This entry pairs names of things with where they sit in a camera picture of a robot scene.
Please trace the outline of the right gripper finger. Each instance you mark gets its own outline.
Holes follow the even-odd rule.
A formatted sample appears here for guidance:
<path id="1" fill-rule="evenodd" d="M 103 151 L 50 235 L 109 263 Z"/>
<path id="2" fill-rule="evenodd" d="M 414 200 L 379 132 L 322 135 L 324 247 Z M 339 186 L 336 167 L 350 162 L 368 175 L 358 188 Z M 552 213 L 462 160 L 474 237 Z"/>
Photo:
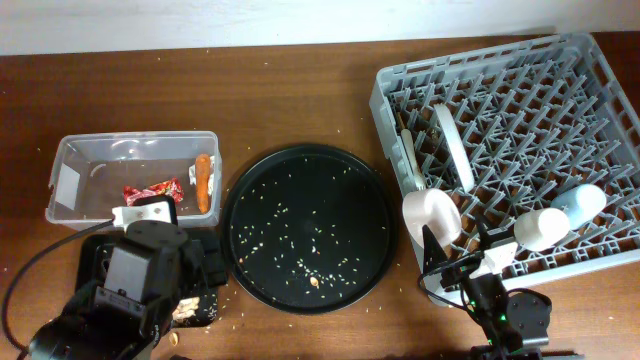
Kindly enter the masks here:
<path id="1" fill-rule="evenodd" d="M 493 236 L 490 231 L 493 229 L 491 222 L 483 215 L 475 215 L 475 223 L 479 234 L 479 246 L 481 250 L 488 250 L 494 242 Z"/>
<path id="2" fill-rule="evenodd" d="M 448 264 L 449 258 L 427 225 L 422 227 L 422 234 L 424 241 L 423 272 L 441 273 Z"/>

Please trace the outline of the pink bowl with scraps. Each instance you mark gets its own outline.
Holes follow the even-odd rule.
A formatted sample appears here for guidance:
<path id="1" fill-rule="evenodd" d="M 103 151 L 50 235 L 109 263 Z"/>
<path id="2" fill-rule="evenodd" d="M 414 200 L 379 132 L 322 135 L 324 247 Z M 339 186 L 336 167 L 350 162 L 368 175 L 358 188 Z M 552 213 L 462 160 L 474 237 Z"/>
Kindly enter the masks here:
<path id="1" fill-rule="evenodd" d="M 420 248 L 425 245 L 424 225 L 442 248 L 456 241 L 462 231 L 457 206 L 448 194 L 439 189 L 408 193 L 403 199 L 402 214 L 410 236 Z"/>

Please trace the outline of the white cup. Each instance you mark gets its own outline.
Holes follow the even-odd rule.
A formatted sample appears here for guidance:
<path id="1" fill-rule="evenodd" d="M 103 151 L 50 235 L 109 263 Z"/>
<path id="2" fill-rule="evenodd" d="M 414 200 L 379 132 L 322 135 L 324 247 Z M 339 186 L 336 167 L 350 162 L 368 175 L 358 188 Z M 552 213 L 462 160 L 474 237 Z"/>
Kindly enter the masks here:
<path id="1" fill-rule="evenodd" d="M 528 251 L 544 251 L 562 240 L 570 230 L 569 218 L 557 208 L 525 213 L 514 224 L 514 236 Z"/>

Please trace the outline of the white round plate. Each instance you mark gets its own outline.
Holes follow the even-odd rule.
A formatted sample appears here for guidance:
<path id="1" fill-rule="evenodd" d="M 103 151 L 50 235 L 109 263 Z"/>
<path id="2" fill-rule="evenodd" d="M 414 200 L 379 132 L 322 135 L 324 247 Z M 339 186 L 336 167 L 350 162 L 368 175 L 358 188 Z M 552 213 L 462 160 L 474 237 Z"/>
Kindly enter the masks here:
<path id="1" fill-rule="evenodd" d="M 470 192 L 475 186 L 475 179 L 453 115 L 445 104 L 435 104 L 434 110 L 461 187 L 465 192 Z"/>

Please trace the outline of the white plastic fork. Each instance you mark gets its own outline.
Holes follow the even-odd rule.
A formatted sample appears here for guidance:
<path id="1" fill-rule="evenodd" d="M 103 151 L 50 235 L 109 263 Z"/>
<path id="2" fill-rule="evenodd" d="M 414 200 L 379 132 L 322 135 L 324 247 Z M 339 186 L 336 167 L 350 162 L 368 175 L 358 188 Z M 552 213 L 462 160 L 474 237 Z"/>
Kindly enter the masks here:
<path id="1" fill-rule="evenodd" d="M 414 148 L 411 132 L 409 129 L 402 129 L 400 132 L 400 136 L 402 138 L 405 152 L 407 154 L 407 158 L 409 160 L 409 164 L 413 172 L 413 178 L 414 178 L 416 189 L 419 191 L 425 190 L 426 183 L 424 180 L 424 176 L 417 163 L 417 158 L 415 155 L 415 148 Z"/>

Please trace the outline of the wooden chopstick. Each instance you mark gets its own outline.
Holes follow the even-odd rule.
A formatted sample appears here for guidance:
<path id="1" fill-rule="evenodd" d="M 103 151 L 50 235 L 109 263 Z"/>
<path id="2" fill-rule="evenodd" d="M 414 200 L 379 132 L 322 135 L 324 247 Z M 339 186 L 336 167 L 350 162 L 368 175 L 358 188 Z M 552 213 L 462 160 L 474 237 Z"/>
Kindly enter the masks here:
<path id="1" fill-rule="evenodd" d="M 396 113 L 395 117 L 396 117 L 396 122 L 397 122 L 397 125 L 398 125 L 400 131 L 406 130 L 406 125 L 404 124 L 404 122 L 403 122 L 403 120 L 401 118 L 401 115 L 399 113 Z"/>

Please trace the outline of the orange carrot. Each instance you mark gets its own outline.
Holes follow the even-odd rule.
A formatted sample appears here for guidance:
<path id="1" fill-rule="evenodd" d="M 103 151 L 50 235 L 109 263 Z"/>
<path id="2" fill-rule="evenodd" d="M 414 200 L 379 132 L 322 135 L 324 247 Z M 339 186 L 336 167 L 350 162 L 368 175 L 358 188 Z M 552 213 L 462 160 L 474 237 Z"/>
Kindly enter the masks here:
<path id="1" fill-rule="evenodd" d="M 211 159 L 207 154 L 201 154 L 195 161 L 196 198 L 201 213 L 209 210 L 208 183 L 211 175 Z"/>

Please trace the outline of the red snack wrapper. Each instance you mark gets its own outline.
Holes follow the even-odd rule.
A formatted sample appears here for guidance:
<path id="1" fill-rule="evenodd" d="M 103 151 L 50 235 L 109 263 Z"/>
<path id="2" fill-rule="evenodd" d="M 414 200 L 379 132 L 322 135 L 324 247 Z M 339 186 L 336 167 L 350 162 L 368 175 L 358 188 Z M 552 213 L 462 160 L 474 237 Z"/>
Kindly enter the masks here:
<path id="1" fill-rule="evenodd" d="M 180 203 L 184 199 L 184 191 L 177 178 L 151 185 L 142 190 L 130 186 L 123 188 L 123 197 L 127 206 L 132 206 L 139 199 L 157 195 L 167 195 L 176 203 Z"/>

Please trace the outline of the white tissue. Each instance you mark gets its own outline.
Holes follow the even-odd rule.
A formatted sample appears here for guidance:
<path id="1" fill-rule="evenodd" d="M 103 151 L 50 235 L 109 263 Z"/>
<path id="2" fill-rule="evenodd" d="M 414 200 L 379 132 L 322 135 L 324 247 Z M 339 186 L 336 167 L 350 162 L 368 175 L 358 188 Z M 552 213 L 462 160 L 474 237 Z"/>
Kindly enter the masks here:
<path id="1" fill-rule="evenodd" d="M 209 196 L 212 195 L 213 190 L 214 190 L 214 165 L 215 165 L 215 157 L 213 155 L 209 155 L 210 159 L 211 159 L 211 175 L 209 178 L 209 183 L 208 183 L 208 194 Z M 189 182 L 191 185 L 194 185 L 196 187 L 196 178 L 195 178 L 195 163 L 189 167 L 188 169 L 188 175 L 189 175 Z"/>

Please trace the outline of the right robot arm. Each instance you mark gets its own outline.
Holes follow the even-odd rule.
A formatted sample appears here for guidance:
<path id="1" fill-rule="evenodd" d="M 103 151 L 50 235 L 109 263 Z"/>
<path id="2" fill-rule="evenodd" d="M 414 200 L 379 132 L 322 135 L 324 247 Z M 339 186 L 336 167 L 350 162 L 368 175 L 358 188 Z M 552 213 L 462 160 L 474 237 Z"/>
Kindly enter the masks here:
<path id="1" fill-rule="evenodd" d="M 526 288 L 505 288 L 502 269 L 511 263 L 518 248 L 514 232 L 494 232 L 482 215 L 476 218 L 480 235 L 478 250 L 452 260 L 448 258 L 428 226 L 424 239 L 423 273 L 418 278 L 441 276 L 443 287 L 459 288 L 460 304 L 422 287 L 428 296 L 459 308 L 479 325 L 487 343 L 474 346 L 470 359 L 540 359 L 549 343 L 552 302 L 549 297 Z"/>

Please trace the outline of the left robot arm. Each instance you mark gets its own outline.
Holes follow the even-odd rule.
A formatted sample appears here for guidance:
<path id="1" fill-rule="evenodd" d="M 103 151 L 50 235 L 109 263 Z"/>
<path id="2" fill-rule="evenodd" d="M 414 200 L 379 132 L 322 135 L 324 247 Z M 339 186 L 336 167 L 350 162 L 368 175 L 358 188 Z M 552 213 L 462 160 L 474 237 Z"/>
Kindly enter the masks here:
<path id="1" fill-rule="evenodd" d="M 228 282 L 219 237 L 184 229 L 168 195 L 115 207 L 111 219 L 75 233 L 95 247 L 82 259 L 76 291 L 29 343 L 12 333 L 8 310 L 19 281 L 66 237 L 32 257 L 10 282 L 1 327 L 22 359 L 147 359 L 174 329 L 208 327 Z"/>

